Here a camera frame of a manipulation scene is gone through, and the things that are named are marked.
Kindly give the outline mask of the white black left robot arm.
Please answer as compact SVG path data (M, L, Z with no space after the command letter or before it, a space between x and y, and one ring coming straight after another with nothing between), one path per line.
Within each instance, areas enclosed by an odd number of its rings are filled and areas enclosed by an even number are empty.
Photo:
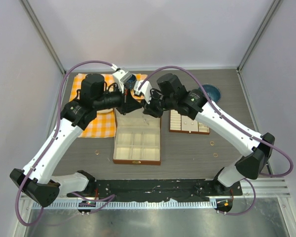
M131 91L137 87L134 74L119 70L108 85L101 74L87 74L81 81L76 97L68 102L59 115L54 132L50 134L34 158L22 169L13 169L11 180L41 207L48 207L59 196L67 194L90 197L96 190L96 180L79 170L71 175L53 176L53 172L73 141L79 137L97 112L119 109L122 114L141 107Z

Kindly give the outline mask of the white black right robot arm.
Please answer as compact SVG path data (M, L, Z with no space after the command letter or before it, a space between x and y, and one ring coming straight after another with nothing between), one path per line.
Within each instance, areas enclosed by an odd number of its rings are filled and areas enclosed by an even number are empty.
M272 148L268 146L275 142L272 134L261 135L224 114L199 89L187 91L179 78L172 73L161 76L157 84L158 90L152 88L148 81L140 81L135 86L135 94L144 97L144 114L159 118L164 111L175 110L180 115L213 129L241 154L239 159L223 167L214 177L215 193L224 195L236 182L244 178L258 178L272 153Z

